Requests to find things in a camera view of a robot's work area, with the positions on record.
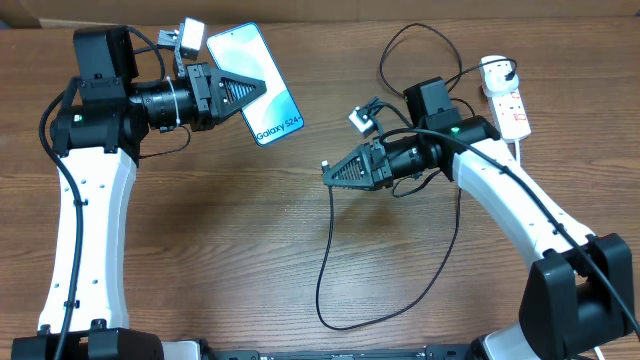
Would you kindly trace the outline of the blue Galaxy smartphone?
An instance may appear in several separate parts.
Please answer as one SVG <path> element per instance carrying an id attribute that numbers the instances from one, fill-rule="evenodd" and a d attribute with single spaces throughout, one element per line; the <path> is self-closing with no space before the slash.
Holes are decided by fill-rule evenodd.
<path id="1" fill-rule="evenodd" d="M 304 126 L 304 118 L 258 25 L 250 22 L 206 40 L 217 67 L 236 76 L 225 80 L 226 101 L 242 106 L 259 146 L 276 142 Z"/>

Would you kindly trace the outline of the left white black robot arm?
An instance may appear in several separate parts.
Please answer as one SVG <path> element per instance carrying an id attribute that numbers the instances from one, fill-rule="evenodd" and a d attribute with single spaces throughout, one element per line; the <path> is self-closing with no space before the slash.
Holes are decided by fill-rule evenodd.
<path id="1" fill-rule="evenodd" d="M 126 25 L 77 30 L 79 73 L 47 107 L 41 144 L 60 179 L 54 270 L 37 334 L 17 338 L 15 359 L 210 359 L 208 343 L 164 342 L 129 326 L 124 294 L 127 209 L 152 130 L 206 131 L 266 91 L 262 80 L 198 61 L 204 25 L 186 19 L 150 43 L 169 49 L 172 71 L 138 78 Z"/>

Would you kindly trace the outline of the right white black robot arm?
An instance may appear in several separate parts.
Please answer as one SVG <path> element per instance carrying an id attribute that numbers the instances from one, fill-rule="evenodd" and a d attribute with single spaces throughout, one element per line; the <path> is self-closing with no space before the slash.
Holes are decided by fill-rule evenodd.
<path id="1" fill-rule="evenodd" d="M 351 122 L 367 137 L 335 165 L 329 188 L 376 191 L 401 180 L 444 174 L 475 198 L 517 248 L 528 279 L 517 321 L 456 351 L 461 359 L 575 359 L 637 333 L 633 260 L 617 234 L 599 236 L 563 211 L 524 171 L 485 118 L 463 118 L 445 81 L 404 92 L 404 128 L 382 131 L 378 105 Z"/>

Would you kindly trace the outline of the white charger plug adapter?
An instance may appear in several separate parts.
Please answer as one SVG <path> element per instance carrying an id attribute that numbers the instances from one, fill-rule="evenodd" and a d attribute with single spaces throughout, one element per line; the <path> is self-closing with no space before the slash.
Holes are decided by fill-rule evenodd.
<path id="1" fill-rule="evenodd" d="M 503 55 L 488 55 L 480 60 L 482 67 L 479 69 L 482 88 L 488 98 L 503 96 L 514 92 L 519 88 L 519 77 L 513 74 L 508 79 L 507 76 L 514 70 L 514 65 Z"/>

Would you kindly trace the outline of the white power strip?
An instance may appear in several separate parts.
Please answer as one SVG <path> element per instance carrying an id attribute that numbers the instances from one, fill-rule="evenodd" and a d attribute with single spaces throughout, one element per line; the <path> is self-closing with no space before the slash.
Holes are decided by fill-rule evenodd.
<path id="1" fill-rule="evenodd" d="M 488 99 L 492 118 L 507 143 L 521 141 L 531 134 L 529 119 L 518 90 Z"/>

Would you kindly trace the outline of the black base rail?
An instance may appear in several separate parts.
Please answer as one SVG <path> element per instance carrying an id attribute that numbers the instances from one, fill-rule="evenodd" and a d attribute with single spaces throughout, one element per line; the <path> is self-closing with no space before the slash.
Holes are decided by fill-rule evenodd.
<path id="1" fill-rule="evenodd" d="M 295 351 L 263 353 L 256 350 L 216 351 L 208 348 L 207 360 L 472 360 L 470 345 L 428 345 L 419 349 Z"/>

